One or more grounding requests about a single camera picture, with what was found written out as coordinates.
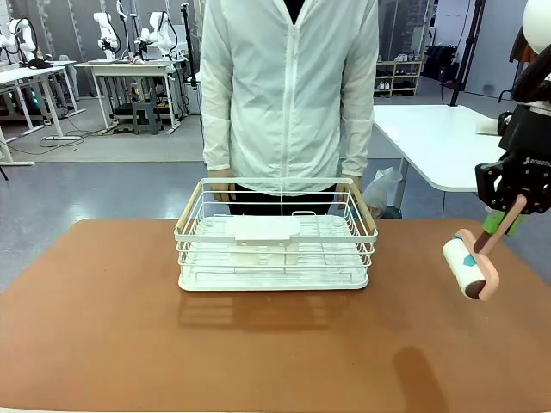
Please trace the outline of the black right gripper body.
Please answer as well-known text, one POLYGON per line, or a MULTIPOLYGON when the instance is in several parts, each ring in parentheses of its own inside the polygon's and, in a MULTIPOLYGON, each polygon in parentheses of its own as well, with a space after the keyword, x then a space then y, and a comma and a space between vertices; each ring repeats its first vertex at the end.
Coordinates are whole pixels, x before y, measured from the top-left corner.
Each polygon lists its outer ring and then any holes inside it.
POLYGON ((517 105, 500 141, 504 184, 532 196, 550 196, 550 115, 517 105))

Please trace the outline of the person's right hand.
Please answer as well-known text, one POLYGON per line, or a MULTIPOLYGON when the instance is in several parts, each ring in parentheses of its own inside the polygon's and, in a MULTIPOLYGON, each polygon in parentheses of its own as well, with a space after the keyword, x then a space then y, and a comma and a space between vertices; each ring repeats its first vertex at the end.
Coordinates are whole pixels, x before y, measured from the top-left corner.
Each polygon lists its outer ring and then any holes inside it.
POLYGON ((215 182, 211 185, 211 191, 216 201, 229 203, 236 199, 235 182, 232 180, 235 174, 231 169, 209 170, 208 177, 211 179, 227 179, 227 182, 215 182))

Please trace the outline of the person's left hand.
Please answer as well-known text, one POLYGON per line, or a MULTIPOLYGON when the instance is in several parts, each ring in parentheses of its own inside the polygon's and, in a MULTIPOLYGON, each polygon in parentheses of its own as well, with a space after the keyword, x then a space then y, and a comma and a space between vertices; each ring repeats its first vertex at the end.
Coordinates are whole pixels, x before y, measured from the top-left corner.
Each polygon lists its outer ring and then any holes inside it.
POLYGON ((346 206, 354 203, 354 191, 352 187, 362 188, 362 178, 360 176, 341 175, 346 182, 340 182, 336 187, 337 208, 345 209, 346 206))

